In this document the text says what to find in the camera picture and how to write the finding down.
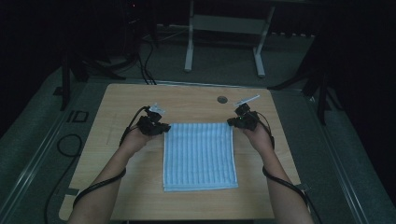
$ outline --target table top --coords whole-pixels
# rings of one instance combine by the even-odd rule
[[[271,92],[266,89],[110,84],[71,180],[70,189],[84,190],[118,148],[125,127],[139,108],[158,105],[166,112],[160,122],[225,122],[235,118],[233,104],[249,102],[252,111],[268,119],[276,140],[276,154],[293,184],[300,178],[294,165]],[[218,102],[219,96],[228,99]],[[121,181],[112,219],[191,220],[273,218],[262,161],[248,139],[233,129],[235,168],[239,187],[191,192],[163,191],[163,135],[157,136],[130,160]],[[76,196],[65,195],[59,216],[67,220]]]

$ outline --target folded cloth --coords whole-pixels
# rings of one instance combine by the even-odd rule
[[[237,188],[233,129],[224,123],[173,123],[165,134],[164,191]]]

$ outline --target forearm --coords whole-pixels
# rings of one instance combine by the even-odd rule
[[[271,149],[260,151],[268,174],[291,183],[275,152]],[[292,189],[267,178],[271,205],[277,223],[313,223],[312,217],[301,196]]]
[[[128,160],[129,157],[122,150],[117,150],[92,185],[119,175]],[[117,200],[120,182],[119,179],[82,197],[74,207],[68,223],[107,223]]]

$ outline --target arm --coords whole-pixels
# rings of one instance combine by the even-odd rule
[[[291,183],[264,128],[259,124],[254,132],[244,129],[243,133],[249,139],[250,144],[259,152],[267,172]],[[278,223],[314,223],[299,194],[268,178],[267,182],[271,205]]]
[[[129,132],[92,185],[119,175],[129,159],[151,138],[143,135],[139,129]],[[120,182],[119,179],[82,197],[74,207],[68,223],[108,223],[119,193]]]

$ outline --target hand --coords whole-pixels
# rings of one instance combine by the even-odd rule
[[[133,126],[131,131],[125,136],[119,150],[125,152],[128,158],[131,158],[136,152],[138,152],[146,143],[153,139],[155,136],[147,136],[142,134],[140,130]]]
[[[274,150],[268,132],[264,130],[260,123],[257,124],[254,132],[249,129],[243,129],[242,132],[247,136],[250,144],[260,153],[260,155],[262,155],[265,150]]]

